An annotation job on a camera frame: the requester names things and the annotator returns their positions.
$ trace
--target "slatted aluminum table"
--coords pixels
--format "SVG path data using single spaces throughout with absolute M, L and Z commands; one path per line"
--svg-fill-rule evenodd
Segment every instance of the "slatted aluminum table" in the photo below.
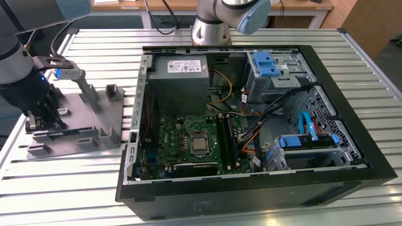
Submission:
M 273 29 L 251 36 L 231 31 L 233 43 L 312 45 L 400 177 L 366 188 L 328 206 L 271 210 L 153 222 L 155 225 L 401 225 L 402 224 L 402 94 L 362 52 L 337 30 Z M 190 45 L 190 30 L 161 36 L 155 30 L 79 30 L 59 53 L 87 70 L 97 89 L 126 89 L 123 137 L 129 128 L 143 46 Z M 54 81 L 63 93 L 79 92 L 71 81 Z M 0 152 L 0 225 L 145 224 L 115 202 L 123 146 L 115 150 L 28 161 L 20 117 Z

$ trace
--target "yellow wire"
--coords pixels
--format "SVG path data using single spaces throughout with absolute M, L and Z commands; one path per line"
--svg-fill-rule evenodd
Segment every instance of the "yellow wire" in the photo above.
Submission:
M 217 72 L 227 80 L 229 86 L 230 86 L 229 94 L 227 94 L 227 96 L 222 100 L 207 102 L 207 104 L 218 104 L 218 103 L 222 103 L 223 101 L 226 101 L 231 97 L 231 95 L 233 95 L 233 83 L 229 80 L 229 78 L 225 76 L 225 74 L 222 74 L 222 72 L 219 72 L 219 71 L 217 71 L 214 69 L 211 69 L 210 71 Z

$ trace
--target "blue latch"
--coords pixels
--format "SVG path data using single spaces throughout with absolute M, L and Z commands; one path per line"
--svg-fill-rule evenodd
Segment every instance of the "blue latch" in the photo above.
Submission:
M 275 67 L 275 60 L 269 52 L 254 52 L 254 62 L 262 77 L 278 77 L 281 71 Z
M 340 137 L 338 137 L 338 135 L 337 135 L 337 134 L 333 134 L 333 135 L 332 135 L 332 137 L 333 137 L 333 140 L 334 140 L 336 146 L 340 146 L 341 140 L 340 140 Z
M 278 141 L 279 141 L 279 146 L 281 146 L 281 147 L 286 147 L 286 142 L 285 142 L 285 140 L 283 140 L 282 138 L 279 138 Z
M 281 147 L 301 147 L 301 139 L 298 136 L 281 137 L 278 139 Z

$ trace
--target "black cable on desk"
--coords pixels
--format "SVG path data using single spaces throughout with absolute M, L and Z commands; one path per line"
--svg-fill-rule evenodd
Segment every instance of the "black cable on desk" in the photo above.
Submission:
M 173 34 L 173 33 L 175 32 L 177 29 L 181 28 L 181 25 L 179 25 L 179 22 L 178 22 L 178 18 L 177 18 L 175 14 L 174 14 L 174 11 L 173 11 L 171 8 L 170 8 L 169 3 L 166 2 L 166 0 L 162 0 L 162 1 L 163 1 L 163 4 L 165 4 L 166 8 L 167 8 L 169 11 L 170 11 L 170 15 L 171 15 L 171 17 L 173 17 L 174 22 L 175 22 L 175 25 L 177 25 L 175 27 L 173 27 L 171 31 L 167 32 L 167 33 L 165 33 L 165 32 L 163 32 L 162 30 L 159 30 L 159 28 L 157 27 L 157 24 L 155 24 L 155 21 L 154 21 L 154 18 L 153 18 L 153 14 L 151 14 L 151 11 L 150 11 L 149 0 L 145 0 L 145 3 L 146 3 L 146 9 L 147 9 L 147 12 L 149 12 L 149 15 L 150 15 L 151 23 L 153 23 L 153 25 L 154 25 L 157 31 L 158 31 L 161 34 L 163 34 L 163 35 L 169 35 L 169 34 Z

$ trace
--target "blue plastic clip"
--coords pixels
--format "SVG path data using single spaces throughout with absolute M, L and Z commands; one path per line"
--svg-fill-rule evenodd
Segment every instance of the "blue plastic clip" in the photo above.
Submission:
M 254 61 L 262 77 L 281 76 L 281 71 L 275 67 L 275 60 L 269 52 L 254 52 Z
M 281 137 L 278 139 L 281 147 L 301 147 L 301 139 L 298 136 Z
M 313 140 L 318 140 L 318 136 L 316 134 L 316 129 L 314 129 L 314 123 L 312 121 L 310 114 L 309 114 L 309 112 L 305 112 L 305 111 L 302 111 L 300 113 L 300 130 L 301 130 L 301 133 L 305 133 L 304 118 L 306 118 L 306 122 L 308 122 L 308 133 L 312 135 Z
M 340 146 L 341 140 L 340 140 L 338 135 L 337 135 L 337 134 L 333 134 L 332 137 L 333 137 L 333 140 L 334 140 L 336 145 Z
M 279 146 L 286 147 L 286 142 L 285 142 L 283 138 L 279 138 L 278 141 L 279 141 Z

